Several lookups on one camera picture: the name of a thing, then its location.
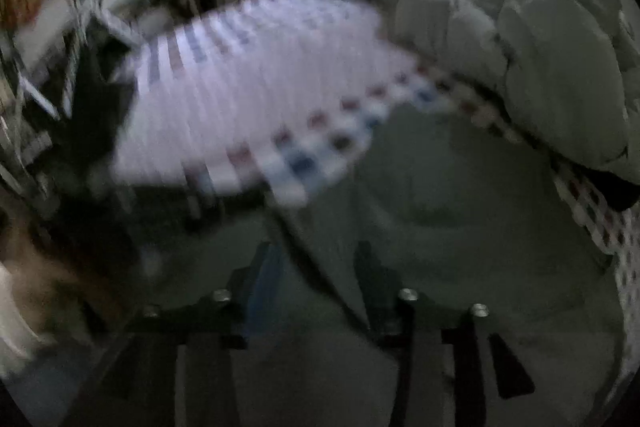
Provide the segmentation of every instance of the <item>metal bolt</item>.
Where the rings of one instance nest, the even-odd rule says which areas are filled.
[[[213,300],[220,304],[231,302],[231,292],[229,290],[216,290],[213,292]]]
[[[398,292],[398,297],[404,302],[415,302],[418,300],[418,292],[411,288],[402,288]]]
[[[142,314],[148,319],[156,319],[160,316],[160,306],[148,304],[142,310]]]
[[[474,304],[469,309],[471,314],[474,317],[488,317],[489,316],[489,308],[487,308],[484,304]]]

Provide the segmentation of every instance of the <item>checkered fabric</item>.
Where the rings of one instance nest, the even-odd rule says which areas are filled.
[[[339,9],[348,7],[340,4]],[[289,14],[292,6],[280,6]],[[268,31],[282,31],[283,21],[290,27],[304,21],[315,25],[318,20],[311,13],[305,16],[280,18],[274,12],[254,14],[252,27],[259,24]],[[214,47],[214,57],[241,54],[256,36],[238,26],[241,19],[231,12],[215,20],[217,32],[207,33],[207,21],[202,20],[192,34],[193,26],[180,28],[183,44],[178,45],[175,34],[166,42],[168,66],[158,68],[154,60],[157,43],[151,43],[141,57],[134,59],[144,69],[139,77],[141,90],[153,89],[162,82],[163,74],[180,73],[188,68],[185,57],[195,62],[207,60],[207,53],[198,44],[203,38],[212,42],[225,36]],[[190,51],[183,54],[182,47]],[[215,206],[220,196],[232,196],[258,190],[268,194],[273,206],[302,206],[320,190],[339,181],[361,158],[369,147],[372,131],[383,123],[393,108],[401,103],[412,103],[420,110],[455,110],[470,118],[479,128],[502,137],[513,144],[531,146],[547,153],[552,159],[550,169],[558,195],[572,211],[578,226],[589,233],[594,244],[606,255],[616,258],[616,284],[624,316],[626,346],[621,372],[616,385],[633,375],[640,365],[640,205],[625,212],[615,212],[605,198],[571,163],[557,158],[545,146],[513,126],[501,110],[499,101],[458,78],[444,73],[435,66],[413,67],[394,74],[378,84],[367,87],[359,96],[341,100],[333,112],[310,112],[302,128],[282,128],[268,140],[260,143],[229,147],[224,157],[184,166],[184,187],[163,190],[138,190],[123,187],[119,193],[119,208],[126,211],[126,221],[133,228],[139,226],[139,236],[171,236],[172,225],[182,227],[187,217],[200,217],[208,206]]]

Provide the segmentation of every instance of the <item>checkered blanket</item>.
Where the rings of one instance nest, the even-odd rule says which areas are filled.
[[[186,71],[196,71],[199,63],[210,60],[223,64],[225,55],[238,57],[258,37],[280,38],[287,30],[313,32],[323,24],[332,24],[339,18],[337,14],[349,15],[350,24],[358,25],[363,13],[370,15],[360,4],[346,0],[261,0],[252,6],[248,18],[251,31],[241,26],[240,13],[246,6],[240,6],[220,14],[218,20],[195,22],[168,35],[165,41],[146,46],[142,55],[133,57],[143,96],[152,92],[156,84],[177,82],[176,78],[188,89]],[[206,39],[213,47],[204,47]],[[158,51],[162,46],[164,56]],[[513,126],[491,96],[435,66],[418,66],[417,61],[407,61],[402,56],[373,82],[363,82],[361,78],[358,82],[358,89],[343,91],[322,109],[313,110],[307,105],[299,118],[290,121],[297,125],[271,127],[260,140],[232,143],[222,155],[201,155],[186,164],[179,162],[182,188],[174,182],[173,188],[157,191],[153,197],[141,197],[144,190],[135,190],[132,185],[148,188],[157,179],[127,182],[126,176],[121,176],[119,206],[126,212],[127,221],[135,224],[137,219],[140,230],[149,224],[156,230],[167,230],[171,223],[181,227],[185,217],[202,215],[204,207],[216,204],[219,197],[251,190],[266,193],[273,206],[302,206],[347,174],[367,151],[374,129],[399,104],[411,103],[425,112],[459,111],[487,132],[513,144],[539,149],[552,158],[550,172],[559,198],[594,244],[616,258],[616,284],[626,333],[616,386],[633,375],[640,365],[640,205],[625,212],[611,210],[579,169]],[[149,237],[148,230],[141,235]]]

